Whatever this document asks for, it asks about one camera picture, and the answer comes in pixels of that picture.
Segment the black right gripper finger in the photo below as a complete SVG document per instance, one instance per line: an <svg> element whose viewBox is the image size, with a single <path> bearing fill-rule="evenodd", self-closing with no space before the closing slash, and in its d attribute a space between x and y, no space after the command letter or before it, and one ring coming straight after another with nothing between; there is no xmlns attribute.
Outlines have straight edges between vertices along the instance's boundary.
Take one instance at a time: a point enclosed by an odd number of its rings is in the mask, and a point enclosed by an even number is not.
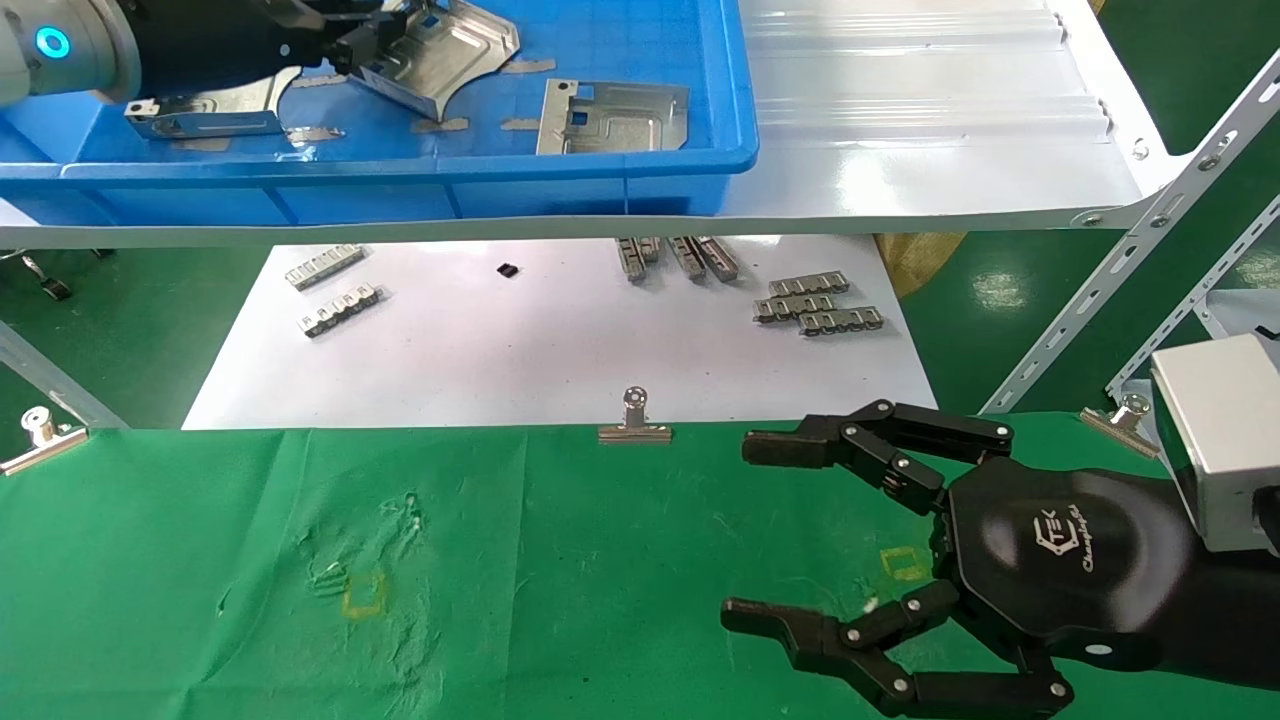
<svg viewBox="0 0 1280 720"><path fill-rule="evenodd" d="M886 717L1051 719L1075 693L1050 656L1015 644L1012 673L910 673L890 651L942 626L963 594L934 580L850 621L797 606L727 598L721 624L733 633L777 641L791 667L840 679Z"/></svg>
<svg viewBox="0 0 1280 720"><path fill-rule="evenodd" d="M847 415L806 415L792 430L750 430L742 459L756 466L842 468L916 515L938 512L945 479L913 454L980 465L1007 457L1010 427L877 400Z"/></svg>

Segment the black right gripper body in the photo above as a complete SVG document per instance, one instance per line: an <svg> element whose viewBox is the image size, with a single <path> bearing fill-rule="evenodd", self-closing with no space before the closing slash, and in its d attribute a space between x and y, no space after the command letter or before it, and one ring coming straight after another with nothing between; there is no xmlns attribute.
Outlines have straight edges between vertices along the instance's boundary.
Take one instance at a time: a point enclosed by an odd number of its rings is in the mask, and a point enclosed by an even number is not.
<svg viewBox="0 0 1280 720"><path fill-rule="evenodd" d="M1169 656L1158 620L1196 556L1170 484L997 457L951 483L940 525L966 625L997 653L1037 644L1116 671Z"/></svg>

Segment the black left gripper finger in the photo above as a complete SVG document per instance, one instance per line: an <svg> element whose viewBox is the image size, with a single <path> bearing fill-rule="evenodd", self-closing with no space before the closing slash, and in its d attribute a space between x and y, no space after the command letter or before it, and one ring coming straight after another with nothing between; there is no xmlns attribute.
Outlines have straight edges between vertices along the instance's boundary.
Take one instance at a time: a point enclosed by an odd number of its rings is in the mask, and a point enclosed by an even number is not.
<svg viewBox="0 0 1280 720"><path fill-rule="evenodd" d="M362 20L381 12L384 1L270 1L274 20Z"/></svg>
<svg viewBox="0 0 1280 720"><path fill-rule="evenodd" d="M375 59L406 31L404 12L320 13L285 24L275 50L297 67L326 63L338 72L351 72Z"/></svg>

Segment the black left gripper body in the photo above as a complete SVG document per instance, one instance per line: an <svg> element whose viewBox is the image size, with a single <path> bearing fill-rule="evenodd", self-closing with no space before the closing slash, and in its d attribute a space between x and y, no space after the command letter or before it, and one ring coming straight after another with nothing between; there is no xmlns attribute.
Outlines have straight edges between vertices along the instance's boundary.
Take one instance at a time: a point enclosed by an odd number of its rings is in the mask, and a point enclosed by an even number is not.
<svg viewBox="0 0 1280 720"><path fill-rule="evenodd" d="M136 97L232 88L274 76L303 27L301 1L122 1L140 59Z"/></svg>

